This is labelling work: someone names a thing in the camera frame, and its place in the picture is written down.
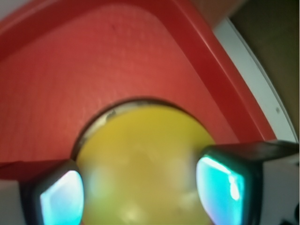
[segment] cyan light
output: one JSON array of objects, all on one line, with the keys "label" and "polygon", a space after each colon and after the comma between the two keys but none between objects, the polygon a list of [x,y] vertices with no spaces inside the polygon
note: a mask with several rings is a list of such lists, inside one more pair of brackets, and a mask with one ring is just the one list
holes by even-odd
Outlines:
[{"label": "cyan light", "polygon": [[197,163],[196,182],[200,200],[214,224],[241,225],[244,178],[210,156]]},{"label": "cyan light", "polygon": [[77,171],[68,171],[40,196],[45,225],[78,225],[84,205],[83,181]]}]

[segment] yellow circle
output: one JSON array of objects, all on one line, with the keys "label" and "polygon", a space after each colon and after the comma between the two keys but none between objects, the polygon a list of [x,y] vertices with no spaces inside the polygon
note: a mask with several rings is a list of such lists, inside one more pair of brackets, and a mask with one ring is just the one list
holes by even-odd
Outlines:
[{"label": "yellow circle", "polygon": [[77,157],[85,224],[210,223],[195,164],[214,142],[199,122],[172,107],[143,105],[97,123]]}]

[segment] cyan screen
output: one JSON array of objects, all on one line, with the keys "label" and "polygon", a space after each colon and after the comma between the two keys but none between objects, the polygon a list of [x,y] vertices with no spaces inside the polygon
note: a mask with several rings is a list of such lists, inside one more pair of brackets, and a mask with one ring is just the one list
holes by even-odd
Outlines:
[{"label": "cyan screen", "polygon": [[197,163],[196,182],[200,200],[214,224],[241,225],[244,178],[205,155]]},{"label": "cyan screen", "polygon": [[84,205],[83,181],[77,171],[68,171],[40,196],[45,225],[78,225]]}]

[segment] red tray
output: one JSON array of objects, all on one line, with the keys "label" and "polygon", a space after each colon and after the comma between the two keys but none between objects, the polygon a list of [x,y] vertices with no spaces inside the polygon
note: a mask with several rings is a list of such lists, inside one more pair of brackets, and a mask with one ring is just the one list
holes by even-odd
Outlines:
[{"label": "red tray", "polygon": [[0,23],[0,161],[70,157],[116,102],[156,98],[216,143],[275,139],[239,72],[189,1],[36,0]]}]

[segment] reflective lens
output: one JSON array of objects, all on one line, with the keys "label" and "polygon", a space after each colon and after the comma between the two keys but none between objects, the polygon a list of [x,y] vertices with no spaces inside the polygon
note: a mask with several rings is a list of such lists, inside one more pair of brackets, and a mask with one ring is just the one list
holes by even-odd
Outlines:
[{"label": "reflective lens", "polygon": [[40,196],[45,225],[78,225],[84,204],[82,178],[68,171]]},{"label": "reflective lens", "polygon": [[204,156],[197,163],[196,181],[202,205],[214,224],[242,224],[244,178],[240,174]]}]

